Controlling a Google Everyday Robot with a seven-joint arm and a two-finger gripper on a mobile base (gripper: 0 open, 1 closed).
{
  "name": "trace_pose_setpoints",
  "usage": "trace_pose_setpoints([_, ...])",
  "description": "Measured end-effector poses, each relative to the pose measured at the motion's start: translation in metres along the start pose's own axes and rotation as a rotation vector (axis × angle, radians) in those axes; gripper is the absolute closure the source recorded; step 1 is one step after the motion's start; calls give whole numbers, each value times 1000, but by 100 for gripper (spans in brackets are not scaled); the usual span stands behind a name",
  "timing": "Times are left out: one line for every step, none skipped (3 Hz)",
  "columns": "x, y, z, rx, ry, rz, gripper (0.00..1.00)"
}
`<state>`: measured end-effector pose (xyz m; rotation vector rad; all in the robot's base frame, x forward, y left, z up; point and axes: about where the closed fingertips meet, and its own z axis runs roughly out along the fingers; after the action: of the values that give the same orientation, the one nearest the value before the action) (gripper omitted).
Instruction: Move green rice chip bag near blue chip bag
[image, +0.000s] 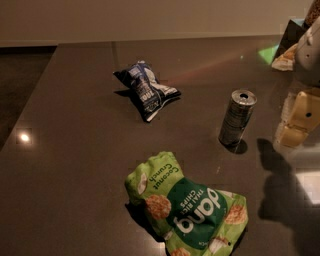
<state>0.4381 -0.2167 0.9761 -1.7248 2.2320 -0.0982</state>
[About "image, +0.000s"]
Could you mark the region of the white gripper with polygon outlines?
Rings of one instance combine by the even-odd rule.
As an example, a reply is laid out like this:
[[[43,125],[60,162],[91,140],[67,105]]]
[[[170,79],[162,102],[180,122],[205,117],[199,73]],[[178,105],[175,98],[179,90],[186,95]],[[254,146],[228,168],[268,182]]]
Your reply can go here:
[[[320,17],[299,39],[295,54],[295,77],[307,86],[320,86]],[[295,148],[320,125],[320,90],[289,92],[284,101],[275,141]]]

